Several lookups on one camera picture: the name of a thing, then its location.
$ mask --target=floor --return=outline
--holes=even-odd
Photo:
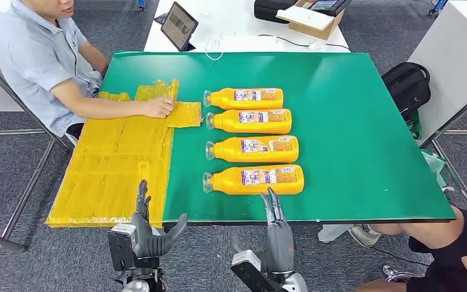
[[[134,0],[77,0],[74,20],[105,54],[115,50],[142,50],[157,0],[144,12]],[[353,0],[341,22],[354,52],[368,52],[380,73],[407,60],[434,21],[426,16],[429,0]],[[0,113],[0,130],[32,127],[23,113]],[[467,116],[456,126],[467,128]],[[467,184],[467,136],[440,139]],[[39,160],[47,139],[42,136],[0,137],[0,232]],[[50,229],[44,224],[70,158],[55,147],[32,197],[12,234],[12,240],[30,245],[27,253],[0,249],[0,291],[120,291],[112,281],[106,232],[108,228]],[[445,177],[451,185],[447,171]],[[459,191],[450,201],[467,209]],[[348,234],[329,244],[317,241],[321,225],[293,224],[295,268],[310,291],[351,291],[363,282],[382,279],[382,266],[423,273],[424,267],[395,259],[356,244]],[[172,291],[247,291],[229,269],[234,253],[231,238],[259,250],[265,243],[263,226],[189,227],[162,259]],[[407,248],[407,237],[382,237],[377,248],[396,256],[429,263],[425,255]]]

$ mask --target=green bag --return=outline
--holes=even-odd
[[[420,149],[420,151],[421,154],[423,154],[423,158],[425,159],[425,161],[427,161],[427,164],[429,164],[429,168],[431,169],[432,174],[436,176],[436,180],[438,181],[440,187],[442,189],[445,188],[447,184],[446,180],[441,175],[441,171],[443,170],[443,167],[446,164],[446,160],[439,157],[439,155],[429,152],[425,149]]]
[[[421,123],[420,114],[418,111],[414,111],[409,116],[409,120],[406,121],[407,127],[415,140],[421,139]]]

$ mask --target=backpack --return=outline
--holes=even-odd
[[[285,10],[296,3],[296,0],[255,0],[253,4],[254,15],[258,19],[272,21],[274,23],[289,23],[289,21],[277,18],[278,10]]]
[[[382,75],[387,90],[404,120],[431,99],[429,71],[420,64],[404,62]]]

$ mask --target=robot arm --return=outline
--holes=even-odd
[[[136,211],[131,224],[118,223],[108,231],[108,244],[112,264],[121,276],[116,280],[123,284],[123,292],[163,292],[160,257],[164,256],[187,226],[187,214],[166,234],[154,235],[149,222],[149,202],[144,199],[147,182],[142,180],[137,191]]]
[[[234,255],[230,268],[252,291],[307,292],[303,277],[294,272],[291,227],[285,221],[278,195],[270,187],[268,193],[271,203],[259,194],[268,220],[267,248],[255,255],[250,250],[243,251],[234,238],[233,246],[238,254]]]
[[[131,224],[135,225],[137,229],[139,244],[134,248],[134,252],[138,258],[165,255],[187,226],[187,214],[182,214],[171,231],[162,236],[153,235],[148,207],[151,197],[144,199],[147,190],[147,182],[143,179],[137,193],[136,211],[131,215]]]

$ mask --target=sneaker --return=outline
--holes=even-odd
[[[348,229],[348,232],[360,245],[370,248],[377,243],[381,234],[373,235],[369,233],[369,230],[366,224],[354,224]]]

